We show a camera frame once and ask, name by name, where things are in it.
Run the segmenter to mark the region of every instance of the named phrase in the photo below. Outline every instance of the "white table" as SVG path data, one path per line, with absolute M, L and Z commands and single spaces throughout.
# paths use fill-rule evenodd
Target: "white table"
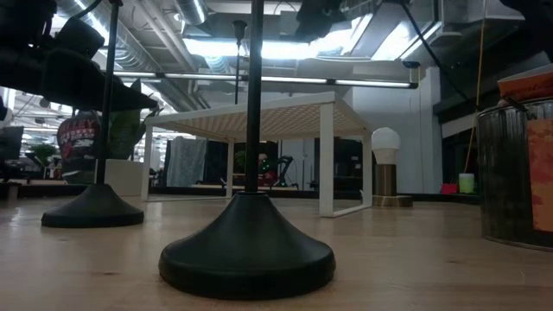
M 176 113 L 146 120 L 142 199 L 148 200 L 148 175 L 154 127 L 203 136 L 228 143 L 226 198 L 232 196 L 234 144 L 246 139 L 247 105 Z M 338 217 L 372 204 L 372 147 L 368 124 L 335 92 L 278 99 L 262 103 L 261 140 L 321 139 L 319 213 Z M 363 137 L 363 202 L 360 206 L 334 211 L 334 137 Z

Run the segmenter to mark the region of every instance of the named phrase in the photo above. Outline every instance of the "black metal pole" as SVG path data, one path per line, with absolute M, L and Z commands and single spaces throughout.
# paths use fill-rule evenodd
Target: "black metal pole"
M 111 93 L 113 89 L 113 70 L 115 67 L 115 44 L 118 38 L 119 0 L 111 0 L 110 43 L 107 48 L 107 63 L 105 65 L 104 105 L 102 106 L 102 125 L 98 164 L 96 167 L 96 184 L 105 183 L 105 159 L 107 158 L 107 143 L 110 133 Z
M 236 81 L 234 85 L 234 104 L 238 105 L 238 81 L 240 80 L 240 41 L 237 41 L 238 52 L 236 53 Z
M 250 80 L 248 125 L 245 145 L 245 191 L 257 192 L 257 158 L 261 118 L 261 48 L 263 47 L 264 0 L 251 1 Z

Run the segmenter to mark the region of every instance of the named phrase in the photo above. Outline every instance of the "orange box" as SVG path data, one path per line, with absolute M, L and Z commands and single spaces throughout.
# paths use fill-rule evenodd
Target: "orange box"
M 518 102 L 553 97 L 553 64 L 518 73 L 498 81 L 501 97 Z

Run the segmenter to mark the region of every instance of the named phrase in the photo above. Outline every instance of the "black lamp base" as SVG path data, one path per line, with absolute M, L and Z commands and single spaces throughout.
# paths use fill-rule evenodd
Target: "black lamp base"
M 141 224 L 144 212 L 119 198 L 110 185 L 91 185 L 75 200 L 42 215 L 42 225 L 102 228 Z
M 296 229 L 263 193 L 239 193 L 208 227 L 169 244 L 160 275 L 184 292 L 219 299 L 284 298 L 334 276 L 330 247 Z

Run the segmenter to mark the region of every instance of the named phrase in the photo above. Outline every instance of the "wooden table surface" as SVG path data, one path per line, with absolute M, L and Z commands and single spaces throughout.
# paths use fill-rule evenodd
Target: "wooden table surface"
M 322 219 L 317 200 L 274 200 L 294 225 L 333 247 L 335 279 L 296 298 L 217 301 L 172 289 L 157 261 L 225 200 L 131 200 L 146 212 L 143 225 L 41 228 L 41 214 L 64 201 L 0 208 L 0 310 L 553 310 L 553 253 L 480 238 L 477 206 L 416 203 Z

